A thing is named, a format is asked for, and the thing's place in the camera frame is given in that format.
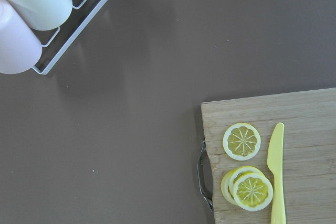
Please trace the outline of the single lemon slice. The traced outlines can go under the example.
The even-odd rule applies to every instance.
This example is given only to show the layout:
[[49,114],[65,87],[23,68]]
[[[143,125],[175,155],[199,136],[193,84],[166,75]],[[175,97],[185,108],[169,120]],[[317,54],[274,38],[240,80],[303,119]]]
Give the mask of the single lemon slice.
[[232,159],[246,161],[255,157],[261,146],[258,130],[248,123],[228,127],[223,136],[223,149]]

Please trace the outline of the yellow plastic knife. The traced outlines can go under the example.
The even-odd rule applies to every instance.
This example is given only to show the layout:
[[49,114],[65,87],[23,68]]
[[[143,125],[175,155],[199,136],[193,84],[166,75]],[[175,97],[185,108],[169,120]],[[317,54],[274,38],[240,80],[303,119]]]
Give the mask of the yellow plastic knife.
[[274,176],[270,223],[286,223],[282,174],[284,128],[283,123],[276,124],[268,146],[267,166]]

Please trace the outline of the top stacked lemon slice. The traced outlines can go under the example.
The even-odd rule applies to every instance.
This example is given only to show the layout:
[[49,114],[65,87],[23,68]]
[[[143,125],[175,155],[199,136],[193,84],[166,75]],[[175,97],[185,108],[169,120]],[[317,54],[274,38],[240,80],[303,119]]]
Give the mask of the top stacked lemon slice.
[[234,182],[232,194],[240,208],[247,211],[259,211],[271,203],[273,187],[262,174],[246,173]]

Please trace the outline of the pink plastic cup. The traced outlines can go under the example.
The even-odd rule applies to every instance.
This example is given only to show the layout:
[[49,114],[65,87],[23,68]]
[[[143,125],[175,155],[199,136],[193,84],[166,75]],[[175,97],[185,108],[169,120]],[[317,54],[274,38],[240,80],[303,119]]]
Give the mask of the pink plastic cup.
[[39,61],[41,53],[39,39],[11,4],[1,0],[1,73],[27,71]]

